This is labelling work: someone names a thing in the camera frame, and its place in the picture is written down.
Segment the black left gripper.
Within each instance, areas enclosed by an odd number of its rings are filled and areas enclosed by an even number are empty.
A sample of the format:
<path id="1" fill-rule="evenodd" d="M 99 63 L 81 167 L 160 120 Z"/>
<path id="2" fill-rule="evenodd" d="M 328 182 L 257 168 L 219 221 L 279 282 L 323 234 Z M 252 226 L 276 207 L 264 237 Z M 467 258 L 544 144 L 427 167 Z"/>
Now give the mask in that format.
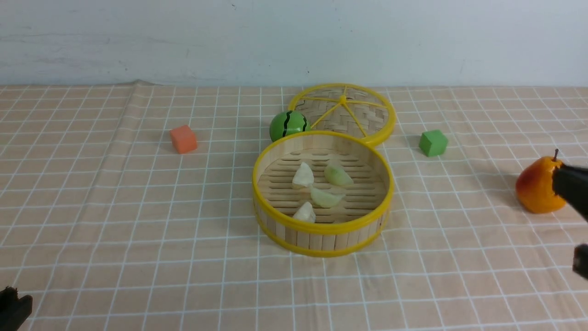
<path id="1" fill-rule="evenodd" d="M 32 313 L 33 297 L 19 297 L 17 288 L 6 286 L 0 291 L 0 330 L 18 331 Z"/>

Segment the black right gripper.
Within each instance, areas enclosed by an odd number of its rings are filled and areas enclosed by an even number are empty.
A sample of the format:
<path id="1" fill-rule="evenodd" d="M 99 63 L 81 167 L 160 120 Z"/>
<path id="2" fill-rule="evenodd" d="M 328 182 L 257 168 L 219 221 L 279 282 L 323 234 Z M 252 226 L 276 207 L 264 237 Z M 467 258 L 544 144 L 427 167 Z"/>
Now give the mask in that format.
<path id="1" fill-rule="evenodd" d="M 588 220 L 588 168 L 562 164 L 553 171 L 555 194 Z M 577 245 L 573 252 L 572 270 L 588 280 L 588 244 Z"/>

